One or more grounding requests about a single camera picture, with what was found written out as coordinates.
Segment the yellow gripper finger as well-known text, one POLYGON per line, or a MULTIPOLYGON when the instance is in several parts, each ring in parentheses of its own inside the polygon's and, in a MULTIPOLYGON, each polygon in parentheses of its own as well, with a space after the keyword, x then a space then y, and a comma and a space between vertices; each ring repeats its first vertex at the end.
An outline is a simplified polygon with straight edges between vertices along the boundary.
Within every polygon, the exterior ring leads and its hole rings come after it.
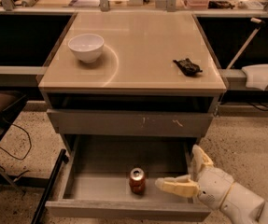
POLYGON ((196 179, 199 179, 204 173, 211 171, 214 168, 214 162, 200 146, 194 145, 192 154, 195 164, 196 179))
POLYGON ((200 186, 190 178, 190 175, 181 175, 178 177, 158 178, 155 186, 161 191, 172 193, 180 197, 191 198, 197 196, 200 186))

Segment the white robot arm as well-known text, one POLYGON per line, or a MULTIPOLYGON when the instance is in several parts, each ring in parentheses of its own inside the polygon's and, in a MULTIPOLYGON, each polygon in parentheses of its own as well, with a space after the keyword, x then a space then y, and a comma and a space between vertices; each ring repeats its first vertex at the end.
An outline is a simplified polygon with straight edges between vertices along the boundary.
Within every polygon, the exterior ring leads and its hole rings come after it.
POLYGON ((268 198, 237 183, 233 177, 214 166, 198 146, 192 148, 196 180, 190 175, 158 178, 155 186, 180 197, 197 197, 211 210, 219 210, 232 224, 268 224, 268 198))

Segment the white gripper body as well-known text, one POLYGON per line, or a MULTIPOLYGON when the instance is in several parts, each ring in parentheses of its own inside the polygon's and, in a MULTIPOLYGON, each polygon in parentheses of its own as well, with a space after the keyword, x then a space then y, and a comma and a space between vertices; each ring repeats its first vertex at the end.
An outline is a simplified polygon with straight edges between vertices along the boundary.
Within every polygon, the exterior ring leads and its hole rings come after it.
POLYGON ((220 208, 234 179, 231 175, 215 167, 205 167, 199 174, 200 187, 198 199, 212 210, 220 208))

